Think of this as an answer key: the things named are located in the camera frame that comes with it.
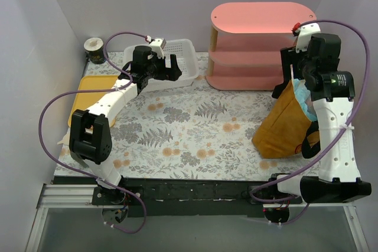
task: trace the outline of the basket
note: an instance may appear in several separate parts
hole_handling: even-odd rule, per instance
[[[132,60],[132,53],[136,45],[127,47],[123,52],[123,64]],[[167,41],[164,47],[165,64],[171,66],[170,54],[175,54],[177,64],[183,72],[177,81],[159,81],[151,79],[144,91],[157,91],[176,87],[190,86],[193,80],[198,77],[200,71],[197,57],[192,42],[187,39]]]

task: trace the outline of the pink shelf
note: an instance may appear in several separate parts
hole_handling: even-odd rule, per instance
[[[211,13],[213,27],[229,34],[290,34],[297,22],[315,19],[314,12],[294,2],[230,2]]]
[[[225,67],[214,66],[207,82],[218,90],[273,90],[283,82],[281,66],[270,67]]]
[[[293,38],[284,35],[253,36],[224,35],[219,36],[216,51],[208,51],[210,58],[223,66],[232,67],[281,67],[279,50],[293,46]]]

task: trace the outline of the shelf top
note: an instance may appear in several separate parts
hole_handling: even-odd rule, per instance
[[[315,19],[314,12],[294,2],[229,2],[211,13],[213,27],[229,34],[290,34],[297,22]]]

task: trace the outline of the floral pattern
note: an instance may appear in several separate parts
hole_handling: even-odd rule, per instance
[[[122,53],[110,53],[122,67]],[[197,53],[200,75],[191,86],[141,93],[110,129],[109,158],[123,176],[265,181],[293,172],[309,161],[301,155],[262,159],[251,142],[275,100],[269,91],[219,91],[207,84],[207,53]],[[89,63],[86,75],[114,74],[108,64]],[[63,146],[60,160],[87,170]],[[316,175],[318,165],[306,174]],[[58,165],[55,175],[78,173]]]

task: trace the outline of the cylindrical container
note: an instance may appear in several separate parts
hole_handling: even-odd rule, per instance
[[[84,43],[84,49],[88,59],[95,64],[105,62],[103,48],[104,42],[100,38],[89,38]]]

